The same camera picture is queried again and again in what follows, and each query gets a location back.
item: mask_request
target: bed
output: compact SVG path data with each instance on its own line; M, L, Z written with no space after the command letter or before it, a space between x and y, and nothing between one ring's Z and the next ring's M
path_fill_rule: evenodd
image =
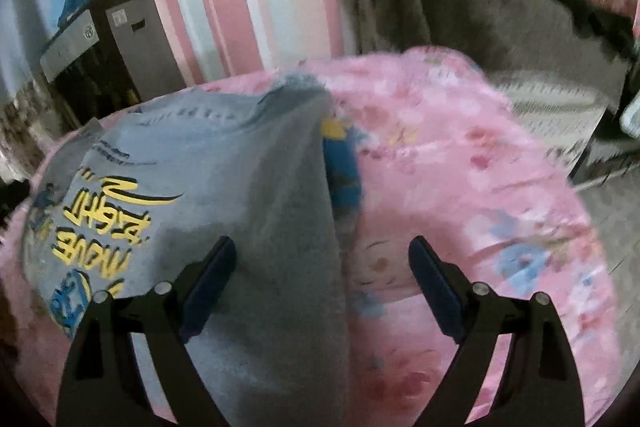
M411 426L455 352L408 267L406 247L422 234L470 280L502 295L552 296L592 425L620 379L606 258L565 173L516 123L504 95L468 58L444 48L309 61L296 71L316 76L331 92L332 117L357 143L364 196L353 246L344 252L351 424ZM203 88L263 92L283 74L264 71ZM34 188L54 152L31 181ZM16 378L52 421L69 339L24 277L19 251L27 211L28 204L10 224L1 277L18 324ZM498 342L470 419L488 412L507 347L508 338Z

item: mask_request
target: cartoon print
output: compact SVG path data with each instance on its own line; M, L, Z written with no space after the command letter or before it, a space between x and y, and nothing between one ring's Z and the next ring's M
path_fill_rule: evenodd
M422 90L413 82L398 82L393 97L405 100L409 105L416 106L422 102Z
M435 393L443 377L441 361L440 353L431 349L396 348L372 356L362 375L364 394L385 410L414 409Z
M466 133L466 139L475 149L470 161L476 170L486 171L498 161L513 164L520 159L520 149L492 129L474 127Z
M31 205L31 209L29 211L27 229L36 235L40 235L42 230L46 228L52 207L56 206L58 203L59 202L56 202L54 199L53 183L47 183L44 190L42 190L33 200L33 205Z
M441 234L430 233L420 218L408 218L386 207L364 209L356 241L345 263L349 297L359 314L377 310L378 302L395 302L420 294L409 266L409 243L416 235L424 234L434 248L446 245Z
M122 280L118 280L105 288L114 297L122 289ZM92 297L89 276L80 270L71 270L53 291L49 301L49 311L57 324L72 338L89 306Z
M344 108L347 105L347 102L342 102L340 107ZM368 131L380 130L391 120L391 113L379 105L365 105L362 108L349 107L348 112L354 121Z
M430 66L441 66L442 59L440 57L428 57L424 59L424 63Z
M363 147L359 150L361 156L369 156L372 160L388 162L402 174L414 174L418 151L414 147L398 147L380 145Z
M396 128L389 135L389 145L392 147L404 147L411 145L418 139L418 128L404 125L401 122L396 124Z
M546 250L538 245L510 245L500 252L497 269L521 295L528 296L536 289L536 281L545 269L547 256Z
M352 126L337 118L322 122L322 151L334 210L356 210L360 206L362 186L352 130Z
M593 332L606 322L602 313L605 299L596 294L594 289L594 274L591 272L578 273L569 298L577 304L577 339L590 340Z
M562 268L571 260L571 241L571 239L561 239L556 244L549 246L549 257L546 260L546 265L554 272L560 273Z
M385 314L383 302L373 293L355 291L350 295L349 300L353 305L353 311L359 317L378 319Z

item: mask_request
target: clothing pile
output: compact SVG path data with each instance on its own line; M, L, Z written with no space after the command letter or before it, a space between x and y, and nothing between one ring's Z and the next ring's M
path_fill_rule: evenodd
M363 54L425 44L470 57L574 169L635 57L633 21L588 0L343 0Z

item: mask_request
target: pink floral comforter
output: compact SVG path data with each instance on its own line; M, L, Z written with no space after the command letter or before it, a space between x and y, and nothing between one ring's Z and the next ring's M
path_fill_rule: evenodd
M619 376L612 283L588 214L564 173L547 164L545 149L516 123L508 100L467 58L442 48L308 62L300 69L333 94L334 117L357 142L364 190L355 241L344 256L350 426L410 427L455 353L408 267L415 235L499 294L528 299L544 290L552 296L592 424L612 401ZM279 74L204 88L259 92ZM24 213L14 216L0 254L2 279L20 325L18 379L52 420L68 340L21 276ZM508 339L498 343L470 419L488 411L507 349Z

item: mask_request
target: gray fabric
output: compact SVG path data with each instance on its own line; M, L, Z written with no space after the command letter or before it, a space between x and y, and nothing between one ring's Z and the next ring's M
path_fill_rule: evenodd
M82 158L103 133L104 129L95 118L79 129L78 133L53 155L42 176L38 191L51 183L54 185L54 195L64 196L82 163Z
M580 192L600 232L618 295L616 330L622 356L617 395L640 361L640 170Z
M362 53L432 44L485 73L548 71L597 90L618 108L628 64L600 39L581 39L555 0L343 0Z
M253 97L195 89L124 116L85 155L52 214L49 236L35 244L32 255L46 266L37 288L54 315L64 318L52 299L63 280L78 290L68 295L71 309L83 306L78 293L87 285L91 293L117 293L122 279L118 296L139 295L173 280L228 235L238 267L204 332L187 346L207 389L234 427L341 425L348 343L322 157L328 102L318 87L287 85ZM126 201L105 180L114 176L135 180L129 194L166 199ZM81 226L67 219L62 207L77 214L74 200L85 188L150 219L138 234L129 229L132 241L137 235L142 243L117 232L133 217L117 219L103 234L95 219L91 228L87 217ZM79 258L65 264L52 253L52 245L60 246L56 230L82 233L112 252L120 248L120 260L130 251L128 267L102 277L99 266L87 263L89 254L84 264ZM65 279L73 269L82 274ZM149 380L152 368L143 362L141 372ZM148 389L152 403L161 404L158 390Z

